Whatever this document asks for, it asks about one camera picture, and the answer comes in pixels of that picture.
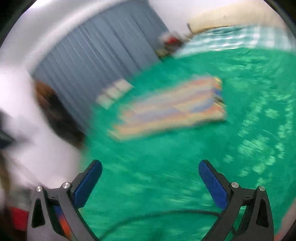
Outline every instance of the red item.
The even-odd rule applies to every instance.
[[[165,42],[166,44],[173,44],[173,43],[176,43],[176,42],[178,42],[179,40],[176,38],[176,37],[174,37],[174,36],[171,36],[171,37],[169,37],[169,39]]]
[[[59,222],[62,226],[62,229],[63,229],[67,239],[72,240],[72,231],[71,231],[71,228],[70,228],[66,218],[64,217],[64,215],[59,216]]]
[[[26,232],[29,212],[16,207],[9,207],[9,211],[14,229]]]

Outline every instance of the blue gripper pad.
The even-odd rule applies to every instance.
[[[226,190],[223,188],[222,184],[219,182],[215,174],[218,173],[214,167],[207,160],[202,160],[198,165],[198,173],[202,178],[205,186],[207,187],[209,193],[211,194],[215,204],[222,208],[226,209],[228,205],[228,196]]]
[[[76,209],[84,207],[103,171],[102,163],[93,160],[88,168],[72,182],[70,195]]]

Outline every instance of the checkered bedsheet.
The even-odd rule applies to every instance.
[[[286,30],[266,26],[220,27],[197,34],[174,57],[242,47],[296,51],[296,39]]]

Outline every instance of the bed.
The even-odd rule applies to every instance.
[[[130,79],[133,90],[110,109],[94,106],[84,167],[98,159],[103,174],[82,215],[100,240],[201,240],[215,216],[150,216],[113,225],[157,211],[220,212],[198,176],[203,159],[242,187],[265,186],[276,232],[296,189],[295,46],[285,27],[215,26]],[[123,142],[108,135],[123,105],[205,74],[222,80],[226,121]]]

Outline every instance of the gray curtain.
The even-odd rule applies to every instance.
[[[60,41],[33,73],[49,84],[85,131],[91,105],[112,82],[158,61],[167,28],[146,1],[128,1],[91,18]]]

